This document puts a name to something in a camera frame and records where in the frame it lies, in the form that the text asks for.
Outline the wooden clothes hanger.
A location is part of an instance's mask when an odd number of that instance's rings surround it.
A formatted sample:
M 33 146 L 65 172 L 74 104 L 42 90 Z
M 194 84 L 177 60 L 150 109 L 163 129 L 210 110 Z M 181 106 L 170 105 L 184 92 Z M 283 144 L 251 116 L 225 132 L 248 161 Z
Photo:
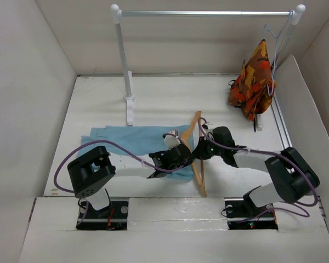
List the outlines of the wooden clothes hanger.
M 200 136 L 202 135 L 202 132 L 200 131 L 200 124 L 201 124 L 201 121 L 199 120 L 200 117 L 201 117 L 201 111 L 197 111 L 194 114 L 194 117 L 188 129 L 182 132 L 180 135 L 181 140 L 189 148 L 190 151 L 193 151 L 195 149 L 195 147 L 194 148 L 190 147 L 190 138 L 191 137 L 193 138 L 195 146 L 197 146 Z M 204 169 L 203 161 L 200 161 L 200 167 L 198 167 L 196 161 L 193 161 L 191 167 L 194 172 L 195 181 L 197 183 L 197 187 L 198 190 L 200 191 L 200 194 L 202 195 L 202 197 L 207 197 L 207 193 L 205 189 L 205 169 Z

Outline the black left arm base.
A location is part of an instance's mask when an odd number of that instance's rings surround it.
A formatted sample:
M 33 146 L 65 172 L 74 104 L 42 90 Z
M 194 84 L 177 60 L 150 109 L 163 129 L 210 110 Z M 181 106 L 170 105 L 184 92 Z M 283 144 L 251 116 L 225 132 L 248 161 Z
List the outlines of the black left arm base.
M 78 201 L 76 229 L 81 231 L 122 231 L 127 229 L 129 199 L 112 199 L 111 205 L 96 211 L 87 201 Z

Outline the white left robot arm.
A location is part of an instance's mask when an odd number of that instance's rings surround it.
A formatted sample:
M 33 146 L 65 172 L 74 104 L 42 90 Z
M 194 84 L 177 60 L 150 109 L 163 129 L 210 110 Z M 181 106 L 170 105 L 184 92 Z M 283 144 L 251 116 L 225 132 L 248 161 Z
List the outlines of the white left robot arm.
M 179 143 L 165 151 L 149 154 L 152 162 L 140 168 L 116 168 L 111 164 L 110 153 L 105 146 L 97 146 L 67 165 L 73 192 L 78 199 L 85 200 L 85 211 L 97 218 L 106 218 L 114 205 L 106 190 L 114 176 L 138 176 L 146 179 L 161 179 L 174 175 L 194 162 L 189 148 Z

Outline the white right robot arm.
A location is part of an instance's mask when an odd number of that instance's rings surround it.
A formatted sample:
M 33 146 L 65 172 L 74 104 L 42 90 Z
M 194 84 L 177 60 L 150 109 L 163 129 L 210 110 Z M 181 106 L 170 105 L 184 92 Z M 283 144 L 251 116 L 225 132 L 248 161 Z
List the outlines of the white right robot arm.
M 264 207 L 273 209 L 273 203 L 284 202 L 301 207 L 299 201 L 308 193 L 316 194 L 320 180 L 301 154 L 293 147 L 280 152 L 262 151 L 238 146 L 227 127 L 210 129 L 199 125 L 199 138 L 194 156 L 207 160 L 219 156 L 225 164 L 234 168 L 250 168 L 268 173 L 271 183 L 258 186 L 245 193 L 242 209 L 254 217 Z

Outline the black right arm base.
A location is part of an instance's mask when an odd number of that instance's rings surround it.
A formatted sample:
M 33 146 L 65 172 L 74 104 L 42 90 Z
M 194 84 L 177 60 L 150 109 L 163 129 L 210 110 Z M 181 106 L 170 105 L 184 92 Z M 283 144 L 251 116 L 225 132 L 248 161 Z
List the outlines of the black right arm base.
M 243 199 L 226 199 L 221 216 L 227 219 L 228 230 L 278 230 L 273 212 L 250 206 Z

